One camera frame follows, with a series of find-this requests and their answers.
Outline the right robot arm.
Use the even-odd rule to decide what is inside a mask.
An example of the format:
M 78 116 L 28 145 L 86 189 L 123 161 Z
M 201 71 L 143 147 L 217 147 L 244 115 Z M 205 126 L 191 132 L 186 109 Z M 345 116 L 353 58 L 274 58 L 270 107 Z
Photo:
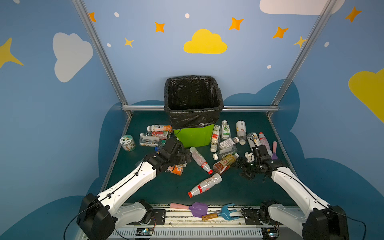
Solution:
M 349 229 L 345 211 L 339 206 L 331 206 L 305 186 L 279 159 L 264 156 L 261 160 L 249 163 L 237 160 L 236 168 L 241 176 L 253 180 L 257 174 L 265 174 L 278 184 L 300 211 L 295 212 L 276 201 L 260 205 L 259 219 L 265 224 L 280 223 L 300 235 L 304 240 L 348 240 Z

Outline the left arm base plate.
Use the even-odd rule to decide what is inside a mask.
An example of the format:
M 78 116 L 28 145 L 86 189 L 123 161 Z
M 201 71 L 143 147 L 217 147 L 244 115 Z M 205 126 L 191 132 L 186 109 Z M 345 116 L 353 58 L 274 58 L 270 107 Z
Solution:
M 166 210 L 165 209 L 154 209 L 146 213 L 142 220 L 139 222 L 133 222 L 127 224 L 127 226 L 148 226 L 148 225 L 164 225 L 165 224 L 165 217 L 166 217 Z

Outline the gold red label tea bottle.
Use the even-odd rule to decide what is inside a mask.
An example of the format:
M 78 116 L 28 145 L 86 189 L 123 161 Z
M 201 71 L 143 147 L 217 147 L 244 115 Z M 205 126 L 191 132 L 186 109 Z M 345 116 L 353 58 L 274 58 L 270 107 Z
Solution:
M 236 162 L 238 158 L 239 158 L 239 154 L 237 153 L 234 155 L 231 154 L 224 157 L 222 160 L 214 164 L 213 166 L 214 172 L 221 175 L 222 173 L 227 171 L 231 167 L 231 165 Z

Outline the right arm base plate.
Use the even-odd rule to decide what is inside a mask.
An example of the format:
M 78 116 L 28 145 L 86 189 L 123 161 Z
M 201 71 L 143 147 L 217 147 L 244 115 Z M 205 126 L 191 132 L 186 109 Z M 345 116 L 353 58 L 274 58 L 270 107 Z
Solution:
M 272 220 L 264 211 L 260 212 L 259 209 L 254 209 L 248 206 L 241 209 L 241 214 L 245 219 L 246 225 L 276 226 L 280 224 L 279 222 Z

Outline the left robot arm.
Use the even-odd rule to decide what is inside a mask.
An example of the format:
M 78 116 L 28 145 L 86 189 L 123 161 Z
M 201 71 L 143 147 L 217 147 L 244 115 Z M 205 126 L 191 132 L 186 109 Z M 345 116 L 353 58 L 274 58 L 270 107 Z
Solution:
M 169 167 L 190 163 L 192 153 L 176 138 L 169 138 L 157 152 L 147 154 L 126 177 L 105 191 L 86 195 L 76 223 L 90 240 L 106 240 L 118 228 L 130 223 L 148 224 L 153 207 L 140 200 L 124 207 L 136 191 Z

